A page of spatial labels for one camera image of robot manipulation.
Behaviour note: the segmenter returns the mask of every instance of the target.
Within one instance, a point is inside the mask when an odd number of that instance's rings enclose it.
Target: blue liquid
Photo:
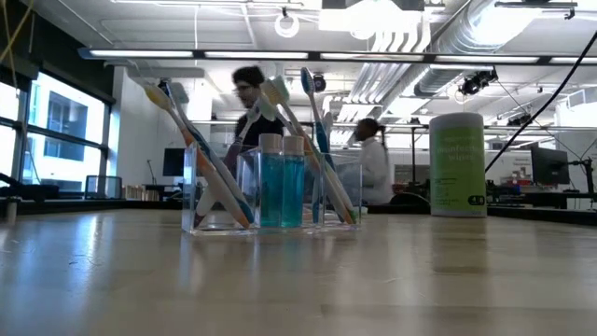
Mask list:
[[[284,157],[277,154],[260,154],[261,227],[279,228],[282,214],[282,174]]]
[[[302,199],[305,190],[305,158],[284,156],[284,189],[282,197],[282,227],[302,225]]]

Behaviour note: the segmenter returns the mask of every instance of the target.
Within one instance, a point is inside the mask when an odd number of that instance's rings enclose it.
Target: dark hair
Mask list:
[[[265,78],[257,66],[246,66],[237,69],[234,74],[232,74],[232,81],[234,81],[234,83],[245,81],[252,87],[258,88],[259,85],[265,81]]]
[[[388,159],[388,147],[385,144],[385,125],[381,125],[377,120],[373,118],[361,119],[359,123],[362,123],[367,128],[371,129],[373,132],[373,136],[375,136],[377,132],[382,134],[382,146],[385,149],[385,158]]]

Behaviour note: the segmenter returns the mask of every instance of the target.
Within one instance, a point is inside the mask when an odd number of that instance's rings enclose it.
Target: clear acrylic holder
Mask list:
[[[197,167],[196,145],[191,145],[185,152],[185,171],[183,187],[183,231],[193,235],[246,235],[246,234],[268,234],[268,233],[307,233],[313,234],[319,231],[352,231],[359,228],[361,224],[360,204],[361,199],[361,165],[358,158],[352,156],[342,156],[336,154],[327,154],[334,161],[336,167],[336,182],[340,182],[346,191],[344,201],[350,203],[354,210],[354,224],[349,225],[341,222],[336,215],[333,205],[329,201],[326,192],[329,186],[326,179],[321,174],[313,174],[309,158],[305,157],[305,180],[303,192],[303,224],[299,228],[267,227],[261,228],[259,220],[259,210],[261,201],[261,192],[259,190],[259,150],[252,148],[239,154],[236,163],[236,182],[243,193],[249,207],[251,208],[255,223],[251,229],[245,230],[240,224],[236,223],[234,218],[226,212],[220,203],[215,203],[211,211],[200,222],[196,223],[196,207],[205,191],[205,180],[201,178],[201,172]],[[318,157],[321,163],[324,156]],[[319,217],[316,222],[312,218],[313,189],[319,189],[319,198],[316,204],[319,207]]]

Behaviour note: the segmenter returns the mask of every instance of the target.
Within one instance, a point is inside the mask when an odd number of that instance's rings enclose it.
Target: blue toothbrush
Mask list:
[[[306,67],[300,69],[300,83],[302,84],[302,89],[305,91],[305,93],[307,93],[309,96],[309,101],[311,102],[311,109],[313,110],[313,116],[315,117],[315,137],[317,139],[317,144],[321,149],[321,153],[326,157],[326,161],[329,163],[332,169],[336,171],[334,161],[329,155],[327,155],[329,154],[329,144],[327,140],[326,129],[321,121],[319,109],[315,103],[315,83],[313,82],[313,77],[311,76],[309,69]]]
[[[321,117],[319,116],[317,104],[315,103],[315,83],[313,82],[311,72],[309,72],[309,69],[307,69],[306,67],[300,69],[300,83],[302,84],[302,89],[305,91],[305,93],[307,93],[307,95],[309,96],[309,101],[311,102],[311,108],[315,117],[315,137],[317,139],[317,144],[319,145],[322,155],[326,158],[326,161],[329,163],[331,168],[333,170],[336,170],[336,167],[334,166],[334,161],[329,156],[329,142],[326,130],[324,128],[324,124],[321,121]],[[319,222],[319,202],[321,200],[319,184],[320,183],[319,181],[317,181],[317,176],[315,176],[312,193],[313,223]]]

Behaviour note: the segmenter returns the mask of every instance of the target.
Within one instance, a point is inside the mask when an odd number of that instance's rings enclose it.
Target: acrylic organizer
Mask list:
[[[324,194],[321,197],[322,208],[325,212],[320,213],[320,224],[318,229],[320,231],[334,231],[334,230],[355,230],[361,225],[361,207],[362,199],[362,172],[361,163],[358,156],[342,155],[342,154],[321,154],[326,161],[332,161],[335,168],[334,177],[328,175],[328,178],[321,176],[321,186]],[[346,220],[340,218],[339,213],[335,210],[333,197],[327,194],[329,185],[340,183],[343,186],[343,203],[349,203],[352,206],[350,214],[352,224],[348,224]]]
[[[210,144],[211,148],[223,144]],[[242,235],[250,231],[238,224],[220,202],[209,207],[205,216],[198,220],[198,205],[201,196],[208,188],[207,181],[197,166],[197,153],[200,148],[192,144],[185,150],[184,185],[183,185],[183,231],[193,235]]]
[[[261,225],[260,210],[262,204],[262,192],[260,189],[260,169],[258,148],[253,148],[240,154],[237,158],[235,177],[243,196],[251,210],[255,221],[251,229],[245,230],[234,218],[224,209],[220,203],[215,203],[209,214],[196,224],[196,208],[201,198],[201,193],[206,189],[204,178],[201,178],[201,171],[196,165],[197,147],[191,146],[185,154],[184,172],[184,197],[183,197],[183,230],[194,235],[245,235],[260,233],[317,233],[319,231],[356,230],[361,223],[360,204],[361,199],[361,165],[355,156],[343,156],[328,154],[327,159],[333,160],[336,169],[336,178],[322,178],[320,174],[313,174],[312,169],[305,158],[304,192],[302,204],[302,225],[296,228],[284,228],[280,226]],[[326,195],[329,187],[326,182],[340,183],[345,190],[344,203],[350,203],[353,208],[352,224],[340,220],[334,204]],[[313,209],[318,214],[313,220]]]

